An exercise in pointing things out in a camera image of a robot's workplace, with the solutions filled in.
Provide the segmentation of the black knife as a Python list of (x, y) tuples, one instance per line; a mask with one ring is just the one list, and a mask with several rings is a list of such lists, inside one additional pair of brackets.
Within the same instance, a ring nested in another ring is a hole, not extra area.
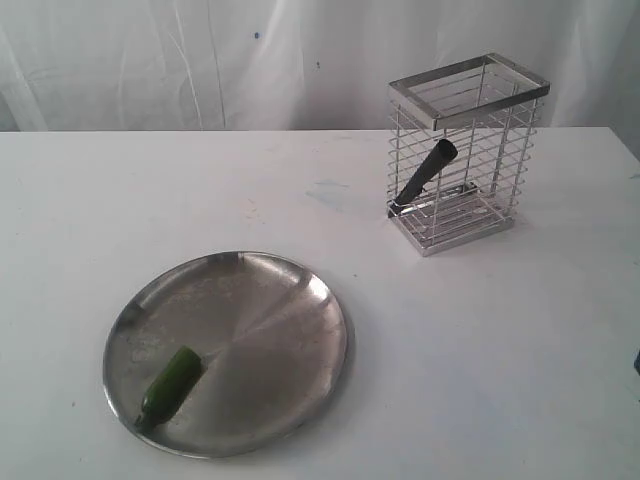
[(402, 209), (413, 202), (422, 192), (424, 185), (441, 172), (458, 155), (455, 145), (447, 140), (439, 140), (417, 168), (401, 192), (390, 203), (387, 216), (398, 216)]

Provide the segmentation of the green vegetable piece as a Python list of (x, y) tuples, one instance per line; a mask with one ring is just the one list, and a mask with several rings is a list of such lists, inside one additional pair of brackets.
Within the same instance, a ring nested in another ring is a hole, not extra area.
[(186, 346), (180, 347), (144, 393), (136, 430), (147, 432), (168, 422), (203, 373), (201, 357)]

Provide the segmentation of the round stainless steel plate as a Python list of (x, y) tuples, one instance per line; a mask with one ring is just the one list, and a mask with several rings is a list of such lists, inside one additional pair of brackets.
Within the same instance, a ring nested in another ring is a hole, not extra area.
[[(260, 448), (322, 413), (346, 369), (351, 326), (313, 271), (252, 251), (185, 262), (150, 281), (118, 315), (103, 386), (137, 438), (194, 458)], [(204, 373), (177, 413), (136, 430), (144, 393), (186, 346)]]

